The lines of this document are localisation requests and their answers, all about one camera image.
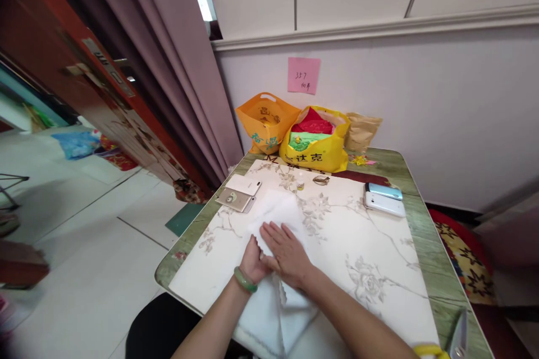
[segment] blue plastic bag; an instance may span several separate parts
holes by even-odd
[[[91,132],[72,132],[51,135],[60,142],[67,160],[79,160],[89,156],[99,147],[99,140]]]

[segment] small yellow object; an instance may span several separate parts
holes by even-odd
[[[355,156],[352,163],[355,165],[367,165],[367,158],[365,156]]]
[[[434,355],[437,359],[451,359],[448,353],[438,345],[418,345],[414,347],[414,352],[419,357]]]

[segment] pink sticky note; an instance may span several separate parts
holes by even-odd
[[[320,59],[288,58],[288,92],[316,94]]]

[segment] yellow plastic bag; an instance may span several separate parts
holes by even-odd
[[[251,153],[272,154],[296,121],[300,109],[270,93],[260,93],[236,108],[247,134],[253,139]]]
[[[339,111],[332,111],[327,108],[313,105],[311,107],[306,107],[306,109],[299,114],[295,123],[299,123],[303,120],[305,115],[307,115],[307,112],[309,112],[309,108],[314,109],[322,118],[335,125],[335,132],[333,132],[330,137],[310,144],[303,151],[296,151],[289,145],[289,129],[282,140],[281,147],[279,148],[279,155],[284,161],[301,167],[308,167],[331,173],[346,170],[346,166],[348,165],[348,155],[342,147],[344,145],[344,136],[350,126],[350,120],[346,115]]]

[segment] wooden door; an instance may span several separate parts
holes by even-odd
[[[171,183],[189,177],[211,194],[206,181],[66,0],[1,1],[0,48],[12,63],[162,180]]]

